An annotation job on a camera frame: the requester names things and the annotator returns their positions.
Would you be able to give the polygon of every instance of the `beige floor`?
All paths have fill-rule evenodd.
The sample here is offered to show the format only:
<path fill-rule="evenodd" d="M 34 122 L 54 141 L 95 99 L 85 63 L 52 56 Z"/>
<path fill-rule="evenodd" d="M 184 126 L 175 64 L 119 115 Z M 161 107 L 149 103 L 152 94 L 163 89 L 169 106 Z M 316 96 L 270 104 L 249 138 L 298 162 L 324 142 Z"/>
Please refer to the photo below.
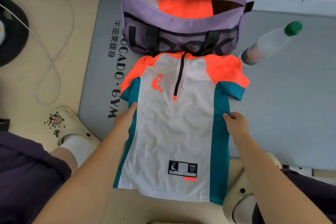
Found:
<path fill-rule="evenodd" d="M 61 48 L 71 29 L 71 14 L 65 0 L 13 0 L 27 14 L 31 29 L 42 39 L 52 55 Z M 61 91 L 52 106 L 35 100 L 37 83 L 48 69 L 45 54 L 29 37 L 23 52 L 0 68 L 0 118 L 11 119 L 10 132 L 43 144 L 45 150 L 56 147 L 55 137 L 43 125 L 52 107 L 66 105 L 78 111 L 99 0 L 70 0 L 75 12 L 71 40 L 56 62 Z M 55 94 L 52 72 L 41 86 L 39 96 L 49 101 Z M 231 160 L 229 187 L 242 172 L 239 160 Z M 152 221 L 178 223 L 227 223 L 221 206 L 212 203 L 168 201 L 141 196 L 137 191 L 114 189 L 103 223 L 146 224 Z"/>

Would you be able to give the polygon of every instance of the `short-sleeved jersey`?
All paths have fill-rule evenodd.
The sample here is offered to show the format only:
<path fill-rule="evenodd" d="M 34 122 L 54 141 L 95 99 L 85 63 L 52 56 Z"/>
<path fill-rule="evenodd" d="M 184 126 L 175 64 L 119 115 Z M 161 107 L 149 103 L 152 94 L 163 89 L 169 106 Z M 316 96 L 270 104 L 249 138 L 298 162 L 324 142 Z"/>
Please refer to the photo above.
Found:
<path fill-rule="evenodd" d="M 186 52 L 141 58 L 120 98 L 138 103 L 115 188 L 180 201 L 223 203 L 229 175 L 228 95 L 249 80 L 232 55 Z"/>

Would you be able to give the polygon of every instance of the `shorts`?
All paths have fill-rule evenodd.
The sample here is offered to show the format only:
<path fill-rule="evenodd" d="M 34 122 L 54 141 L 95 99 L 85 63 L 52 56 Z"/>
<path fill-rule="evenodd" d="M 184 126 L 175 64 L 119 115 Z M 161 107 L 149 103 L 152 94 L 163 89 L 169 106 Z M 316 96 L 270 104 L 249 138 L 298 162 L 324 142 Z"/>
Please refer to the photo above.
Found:
<path fill-rule="evenodd" d="M 298 172 L 290 169 L 283 168 L 281 171 L 328 217 L 332 223 L 336 224 L 336 186 L 300 175 Z M 254 207 L 252 224 L 265 224 L 258 204 Z"/>
<path fill-rule="evenodd" d="M 0 132 L 0 223 L 32 223 L 70 176 L 41 144 Z"/>

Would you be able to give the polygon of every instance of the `gym bag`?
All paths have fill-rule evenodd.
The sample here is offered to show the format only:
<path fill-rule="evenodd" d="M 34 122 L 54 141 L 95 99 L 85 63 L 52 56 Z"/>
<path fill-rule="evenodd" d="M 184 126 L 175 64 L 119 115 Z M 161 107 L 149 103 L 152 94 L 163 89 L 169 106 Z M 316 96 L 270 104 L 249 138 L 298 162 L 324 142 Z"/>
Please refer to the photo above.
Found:
<path fill-rule="evenodd" d="M 153 57 L 162 52 L 179 51 L 194 56 L 228 55 L 236 47 L 245 14 L 252 10 L 254 3 L 246 0 L 199 0 L 203 2 L 197 4 L 193 2 L 195 0 L 185 0 L 189 3 L 176 0 L 172 3 L 176 12 L 169 14 L 166 1 L 174 0 L 122 1 L 123 33 L 131 50 Z M 159 9 L 160 5 L 165 5 L 165 10 Z M 210 13 L 207 7 L 201 15 L 193 17 L 181 13 L 183 5 L 187 5 L 184 7 L 189 10 L 196 7 L 195 13 L 201 11 L 197 7 L 202 8 L 202 5 L 211 5 L 212 8 Z"/>

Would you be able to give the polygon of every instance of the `white cable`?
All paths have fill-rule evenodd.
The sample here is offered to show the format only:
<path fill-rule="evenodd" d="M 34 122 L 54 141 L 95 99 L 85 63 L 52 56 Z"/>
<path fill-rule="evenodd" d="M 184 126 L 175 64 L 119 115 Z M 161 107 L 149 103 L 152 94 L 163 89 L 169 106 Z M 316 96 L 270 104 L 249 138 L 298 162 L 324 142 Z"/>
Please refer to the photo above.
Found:
<path fill-rule="evenodd" d="M 64 45 L 63 45 L 63 47 L 60 49 L 60 51 L 59 52 L 57 52 L 57 54 L 56 54 L 56 56 L 55 56 L 55 59 L 53 60 L 53 58 L 51 57 L 51 54 L 50 54 L 50 52 L 48 51 L 48 49 L 45 47 L 45 45 L 44 45 L 44 43 L 39 39 L 39 37 L 25 24 L 25 23 L 23 23 L 14 13 L 12 13 L 12 11 L 10 11 L 9 9 L 7 9 L 5 6 L 3 6 L 1 3 L 0 3 L 0 6 L 2 7 L 2 8 L 4 8 L 5 10 L 7 10 L 12 16 L 14 16 L 19 22 L 21 22 L 21 24 L 35 37 L 35 39 L 37 40 L 37 42 L 38 42 L 38 44 L 40 44 L 40 46 L 42 47 L 42 49 L 44 50 L 44 52 L 45 52 L 45 54 L 47 54 L 46 55 L 46 57 L 47 57 L 47 59 L 49 60 L 49 62 L 50 62 L 50 66 L 49 66 L 49 68 L 46 70 L 46 72 L 44 73 L 44 75 L 43 75 L 43 77 L 42 77 L 42 79 L 40 80 L 40 82 L 39 82 L 39 84 L 38 84 L 38 86 L 37 86 L 37 88 L 36 88 L 36 92 L 35 92 L 35 97 L 36 97 L 36 101 L 37 101 L 37 103 L 39 103 L 39 104 L 41 104 L 41 105 L 51 105 L 52 103 L 54 103 L 56 100 L 57 100 L 57 98 L 58 98 L 58 96 L 59 96 L 59 94 L 60 94 L 60 87 L 61 87 L 61 81 L 60 81 L 60 75 L 59 75 L 59 73 L 58 73 L 58 70 L 57 70 L 57 68 L 56 68 L 56 66 L 55 66 L 55 63 L 54 63 L 54 61 L 56 61 L 57 59 L 58 59 L 58 57 L 60 56 L 60 54 L 63 52 L 63 50 L 65 49 L 65 47 L 67 46 L 67 44 L 68 44 L 68 42 L 69 42 L 69 40 L 70 40 L 70 38 L 71 38 L 71 35 L 72 35 L 72 33 L 73 33 L 73 30 L 74 30 L 74 26 L 75 26 L 75 15 L 74 15 L 74 10 L 73 10 L 73 8 L 72 8 L 72 5 L 71 5 L 71 3 L 69 2 L 69 0 L 66 0 L 66 2 L 68 3 L 68 5 L 69 5 L 69 7 L 70 7 L 70 10 L 71 10 L 71 15 L 72 15 L 72 27 L 71 27 L 71 31 L 70 31 L 70 33 L 69 33 L 69 35 L 68 35 L 68 38 L 66 39 L 66 41 L 65 41 L 65 43 L 64 43 Z M 38 96 L 37 96 L 37 91 L 38 91 L 38 89 L 40 88 L 40 86 L 41 86 L 41 84 L 42 84 L 42 82 L 45 80 L 45 78 L 46 78 L 46 76 L 47 76 L 47 74 L 48 74 L 48 72 L 50 71 L 50 69 L 53 69 L 53 71 L 54 71 L 54 74 L 55 74 L 55 77 L 56 77 L 56 80 L 57 80 L 57 92 L 56 92 L 56 95 L 55 95 L 55 98 L 52 100 L 52 101 L 50 101 L 50 102 L 48 102 L 48 103 L 41 103 L 41 101 L 39 100 L 39 98 L 38 98 Z"/>

